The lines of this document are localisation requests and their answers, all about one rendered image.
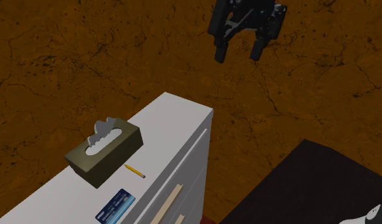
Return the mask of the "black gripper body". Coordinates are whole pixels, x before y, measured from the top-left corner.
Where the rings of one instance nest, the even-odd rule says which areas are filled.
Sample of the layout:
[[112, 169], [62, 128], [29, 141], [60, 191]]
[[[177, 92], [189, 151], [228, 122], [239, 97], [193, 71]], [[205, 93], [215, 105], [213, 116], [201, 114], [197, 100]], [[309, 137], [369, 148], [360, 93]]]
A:
[[217, 0], [211, 18], [211, 35], [231, 39], [242, 30], [277, 39], [287, 6], [275, 0]]

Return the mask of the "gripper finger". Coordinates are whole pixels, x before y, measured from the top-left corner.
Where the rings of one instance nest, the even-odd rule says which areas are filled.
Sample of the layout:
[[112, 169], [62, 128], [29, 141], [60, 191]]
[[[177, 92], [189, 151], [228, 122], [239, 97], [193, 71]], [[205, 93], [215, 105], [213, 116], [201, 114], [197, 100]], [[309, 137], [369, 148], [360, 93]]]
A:
[[255, 34], [256, 40], [254, 41], [252, 51], [250, 53], [250, 59], [258, 61], [271, 38], [267, 27], [258, 28]]
[[208, 27], [208, 33], [214, 37], [214, 45], [216, 47], [214, 59], [223, 63], [226, 52], [228, 49], [230, 39], [241, 30], [245, 29], [245, 23], [249, 17], [253, 14], [253, 11], [249, 11], [241, 16], [239, 21], [234, 21], [235, 15], [240, 15], [238, 12], [227, 19], [229, 13], [214, 11], [210, 24]]

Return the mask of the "white chest of drawers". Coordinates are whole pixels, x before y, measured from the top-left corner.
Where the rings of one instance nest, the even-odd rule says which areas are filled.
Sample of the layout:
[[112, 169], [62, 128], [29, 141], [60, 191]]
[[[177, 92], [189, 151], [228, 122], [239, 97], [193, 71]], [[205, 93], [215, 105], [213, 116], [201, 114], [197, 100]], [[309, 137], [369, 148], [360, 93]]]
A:
[[200, 224], [214, 111], [163, 93], [131, 117], [144, 144], [95, 188], [70, 167], [0, 218], [0, 224], [100, 224], [95, 216], [120, 189], [135, 201], [116, 224]]

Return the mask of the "yellow pencil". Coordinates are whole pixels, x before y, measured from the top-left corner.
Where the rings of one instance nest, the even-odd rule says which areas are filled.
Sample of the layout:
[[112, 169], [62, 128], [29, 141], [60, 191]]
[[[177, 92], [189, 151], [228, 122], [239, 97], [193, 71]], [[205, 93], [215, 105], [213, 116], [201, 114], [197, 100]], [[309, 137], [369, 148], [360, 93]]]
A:
[[134, 169], [133, 167], [129, 166], [129, 165], [124, 165], [127, 169], [129, 169], [130, 171], [134, 172], [136, 175], [140, 176], [141, 178], [145, 178], [146, 176], [139, 172], [138, 170]]

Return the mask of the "olive tissue box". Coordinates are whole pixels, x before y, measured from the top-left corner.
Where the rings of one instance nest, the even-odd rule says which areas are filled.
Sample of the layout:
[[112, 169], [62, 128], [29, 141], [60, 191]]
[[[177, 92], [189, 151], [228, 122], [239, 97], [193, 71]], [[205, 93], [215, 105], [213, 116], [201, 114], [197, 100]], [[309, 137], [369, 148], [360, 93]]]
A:
[[140, 129], [120, 118], [97, 121], [94, 134], [64, 155], [76, 174], [100, 187], [143, 145]]

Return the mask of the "blue card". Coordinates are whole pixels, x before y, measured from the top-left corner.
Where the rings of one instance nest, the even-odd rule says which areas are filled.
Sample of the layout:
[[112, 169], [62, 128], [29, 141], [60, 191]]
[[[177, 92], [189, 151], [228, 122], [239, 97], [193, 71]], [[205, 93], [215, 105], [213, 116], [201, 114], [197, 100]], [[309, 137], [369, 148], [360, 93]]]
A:
[[134, 201], [135, 197], [132, 194], [120, 189], [100, 210], [95, 219], [100, 224], [116, 224]]

